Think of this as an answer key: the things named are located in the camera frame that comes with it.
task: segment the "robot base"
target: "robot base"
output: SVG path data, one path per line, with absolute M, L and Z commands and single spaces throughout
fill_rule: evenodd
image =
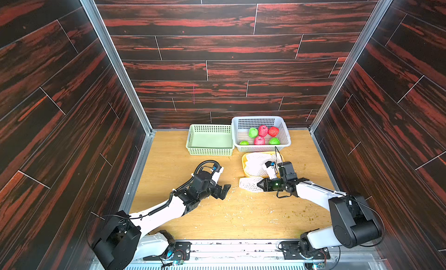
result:
M 308 242 L 302 239 L 298 241 L 282 241 L 280 243 L 280 250 L 282 251 L 285 260 L 330 259 L 330 253 L 327 248 L 309 250 L 308 245 Z M 302 253 L 301 248 L 305 248 L 308 251 Z

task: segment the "white mesh insert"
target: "white mesh insert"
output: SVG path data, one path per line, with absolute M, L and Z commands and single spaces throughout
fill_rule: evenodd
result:
M 267 176 L 268 173 L 262 168 L 262 165 L 265 164 L 267 161 L 276 162 L 276 154 L 266 154 L 266 153 L 249 153 L 246 155 L 246 167 L 245 171 L 247 174 L 251 176 Z M 277 154 L 277 163 L 281 163 L 282 158 L 280 154 Z
M 263 192 L 257 186 L 257 183 L 263 180 L 263 177 L 243 177 L 239 180 L 239 187 L 250 192 Z

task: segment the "mesh basket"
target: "mesh basket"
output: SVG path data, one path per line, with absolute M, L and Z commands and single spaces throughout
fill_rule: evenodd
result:
M 191 155 L 231 156 L 234 150 L 231 125 L 192 124 L 186 148 Z
M 280 116 L 237 116 L 232 118 L 232 140 L 240 152 L 262 152 L 274 151 L 274 147 L 282 150 L 284 147 L 291 145 L 288 129 L 285 121 Z M 260 125 L 266 127 L 277 127 L 279 134 L 276 136 L 281 142 L 279 145 L 269 145 L 268 142 L 272 138 L 269 134 L 265 136 L 265 145 L 254 145 L 254 138 L 249 137 L 250 128 L 258 128 Z M 240 145 L 240 142 L 246 140 L 249 145 Z

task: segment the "light green plastic basket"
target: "light green plastic basket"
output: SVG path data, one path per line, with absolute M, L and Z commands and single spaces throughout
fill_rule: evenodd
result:
M 192 124 L 186 148 L 191 155 L 231 156 L 234 150 L 231 125 Z

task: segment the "plastic fruit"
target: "plastic fruit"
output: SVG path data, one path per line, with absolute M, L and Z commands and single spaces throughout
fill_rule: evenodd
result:
M 259 135 L 259 131 L 256 128 L 250 128 L 248 135 L 250 138 L 255 138 Z
M 258 136 L 256 139 L 254 139 L 254 145 L 264 145 L 265 144 L 265 138 Z
M 271 127 L 268 130 L 268 133 L 269 133 L 270 136 L 275 137 L 279 133 L 279 128 Z
M 272 138 L 269 140 L 269 144 L 271 144 L 271 145 L 280 144 L 280 140 L 278 138 Z
M 262 125 L 259 127 L 259 136 L 264 137 L 268 134 L 268 127 Z

